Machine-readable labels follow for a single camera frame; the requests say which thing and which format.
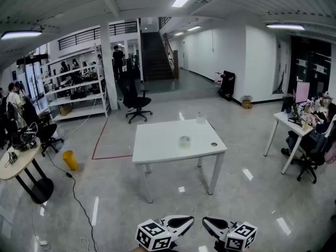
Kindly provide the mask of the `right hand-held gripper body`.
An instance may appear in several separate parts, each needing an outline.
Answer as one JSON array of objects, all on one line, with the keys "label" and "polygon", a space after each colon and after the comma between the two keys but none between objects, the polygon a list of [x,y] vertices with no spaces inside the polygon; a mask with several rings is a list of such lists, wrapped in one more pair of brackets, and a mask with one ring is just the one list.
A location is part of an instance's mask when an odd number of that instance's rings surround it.
[{"label": "right hand-held gripper body", "polygon": [[255,240],[258,228],[248,222],[235,223],[215,242],[216,251],[244,251]]}]

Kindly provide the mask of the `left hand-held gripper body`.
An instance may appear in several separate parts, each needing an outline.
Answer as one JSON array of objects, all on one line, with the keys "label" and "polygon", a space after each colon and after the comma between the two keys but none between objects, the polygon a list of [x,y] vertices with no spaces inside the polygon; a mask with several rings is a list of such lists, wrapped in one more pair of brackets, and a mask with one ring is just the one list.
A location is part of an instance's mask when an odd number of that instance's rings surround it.
[{"label": "left hand-held gripper body", "polygon": [[135,233],[135,240],[145,251],[173,251],[178,238],[162,225],[161,219],[146,220],[137,226]]}]

